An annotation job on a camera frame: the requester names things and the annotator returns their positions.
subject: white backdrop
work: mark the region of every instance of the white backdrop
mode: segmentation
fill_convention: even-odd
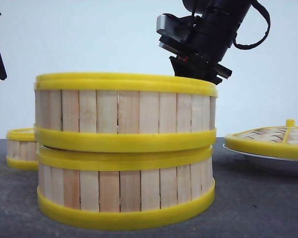
[[[218,136],[261,126],[298,124],[298,0],[260,2],[271,33],[259,47],[228,50],[233,70],[218,86]],[[61,71],[116,71],[172,75],[170,53],[158,47],[156,17],[189,15],[181,0],[0,0],[0,49],[8,78],[0,81],[0,138],[34,123],[35,76]],[[250,9],[238,43],[266,31]]]

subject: woven bamboo lid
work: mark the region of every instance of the woven bamboo lid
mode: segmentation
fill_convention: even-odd
[[[294,119],[288,119],[283,126],[229,134],[225,137],[225,146],[255,155],[298,160],[298,126]]]

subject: small bamboo steamer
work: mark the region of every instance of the small bamboo steamer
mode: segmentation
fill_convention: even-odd
[[[38,143],[89,152],[162,152],[215,142],[215,85],[127,73],[55,73],[35,84]]]
[[[212,147],[90,153],[40,146],[37,156],[40,210],[76,227],[158,227],[196,216],[214,200]],[[186,169],[188,174],[182,177]]]
[[[36,161],[37,143],[33,128],[21,128],[8,131],[6,163],[15,169],[38,170]]]

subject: black strap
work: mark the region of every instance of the black strap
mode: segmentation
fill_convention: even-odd
[[[233,44],[236,48],[238,49],[241,49],[241,50],[250,50],[252,48],[255,48],[257,46],[259,46],[260,44],[262,44],[268,34],[269,34],[269,30],[270,30],[270,16],[269,16],[269,13],[268,11],[266,10],[266,8],[264,6],[262,6],[257,0],[250,0],[253,7],[258,10],[258,12],[265,18],[267,24],[268,24],[268,27],[267,27],[267,31],[265,32],[265,36],[258,42],[256,42],[255,44],[251,44],[251,45],[241,45],[241,44],[237,44],[236,43],[236,38],[233,40]]]

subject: yellow plastic rim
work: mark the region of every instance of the yellow plastic rim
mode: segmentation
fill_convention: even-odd
[[[250,132],[253,130],[275,127],[287,127],[287,131],[285,133],[283,142],[281,143],[252,140],[236,136],[238,134]],[[287,143],[288,135],[292,128],[298,128],[298,126],[295,126],[294,119],[288,119],[286,121],[286,126],[282,125],[274,127],[262,127],[240,133],[229,134],[225,136],[225,146],[232,150],[246,152],[250,154],[298,160],[298,145]]]
[[[23,160],[14,160],[9,156],[6,156],[6,163],[9,167],[20,170],[38,170],[37,161],[23,161]]]
[[[48,147],[89,152],[163,152],[208,147],[216,130],[173,134],[104,134],[34,127],[35,139]]]
[[[69,170],[133,171],[187,165],[212,155],[212,147],[157,153],[91,153],[49,149],[40,146],[37,160]]]
[[[27,130],[34,130],[34,128],[20,128],[9,130],[6,134],[6,138],[8,140],[35,141],[34,132],[25,132]]]
[[[72,72],[42,74],[36,77],[35,90],[42,89],[134,90],[218,96],[215,84],[199,79],[133,73]]]
[[[214,201],[213,186],[201,197],[180,205],[142,212],[92,212],[60,206],[38,192],[40,210],[49,218],[74,227],[98,230],[135,230],[181,222],[205,211]]]

